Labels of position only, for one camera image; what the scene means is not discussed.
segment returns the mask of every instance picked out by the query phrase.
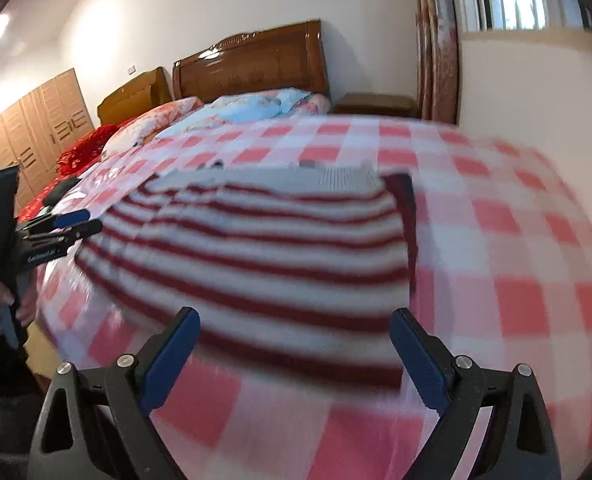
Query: checkered blanket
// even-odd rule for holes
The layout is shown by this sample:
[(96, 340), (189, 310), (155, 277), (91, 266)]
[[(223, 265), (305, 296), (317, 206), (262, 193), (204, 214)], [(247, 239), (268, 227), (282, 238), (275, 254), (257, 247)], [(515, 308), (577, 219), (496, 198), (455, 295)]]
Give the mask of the checkered blanket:
[[(327, 116), (225, 126), (113, 156), (57, 211), (98, 216), (154, 173), (223, 160), (298, 160), (412, 173), (420, 248), (411, 309), (453, 354), (484, 367), (532, 366), (564, 478), (592, 455), (592, 225), (548, 161), (457, 130), (385, 118)], [(39, 322), (64, 358), (106, 365), (150, 334), (73, 262), (43, 268)], [(436, 423), (404, 376), (398, 395), (331, 392), (192, 358), (156, 428), (190, 479), (401, 478)], [(480, 417), (472, 442), (486, 426)], [(455, 478), (467, 478), (476, 446)]]

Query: wardrobe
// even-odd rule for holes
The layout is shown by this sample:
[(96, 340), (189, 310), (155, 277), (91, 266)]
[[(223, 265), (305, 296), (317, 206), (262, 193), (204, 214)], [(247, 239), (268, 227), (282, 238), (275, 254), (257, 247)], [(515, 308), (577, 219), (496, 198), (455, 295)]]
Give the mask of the wardrobe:
[(60, 154), (93, 128), (73, 68), (0, 114), (0, 169), (20, 166), (17, 210), (56, 177)]

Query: wooden floor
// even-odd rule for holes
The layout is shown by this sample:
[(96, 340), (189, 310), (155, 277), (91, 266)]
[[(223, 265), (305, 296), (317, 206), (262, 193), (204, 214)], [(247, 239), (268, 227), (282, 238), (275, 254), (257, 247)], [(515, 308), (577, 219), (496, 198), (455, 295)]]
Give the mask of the wooden floor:
[(29, 339), (25, 343), (25, 350), (29, 354), (27, 365), (35, 374), (51, 379), (56, 373), (56, 367), (60, 364), (58, 352), (35, 323), (32, 323), (27, 331), (29, 332)]

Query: person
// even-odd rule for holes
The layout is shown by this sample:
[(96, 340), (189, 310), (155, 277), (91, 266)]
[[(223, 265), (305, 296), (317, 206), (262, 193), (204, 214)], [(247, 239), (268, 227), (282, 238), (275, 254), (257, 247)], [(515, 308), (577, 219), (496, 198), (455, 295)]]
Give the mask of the person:
[[(0, 309), (14, 301), (0, 283)], [(23, 298), (17, 318), (24, 326), (33, 320), (33, 306)], [(0, 334), (0, 479), (26, 478), (34, 428), (44, 401), (43, 391), (26, 364), (23, 348), (13, 349)]]

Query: curtain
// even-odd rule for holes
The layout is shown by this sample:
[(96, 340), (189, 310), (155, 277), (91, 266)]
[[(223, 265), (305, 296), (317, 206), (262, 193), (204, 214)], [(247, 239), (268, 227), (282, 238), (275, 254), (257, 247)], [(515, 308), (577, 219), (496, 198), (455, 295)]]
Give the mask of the curtain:
[(418, 0), (416, 30), (420, 118), (456, 124), (460, 86), (454, 0)]

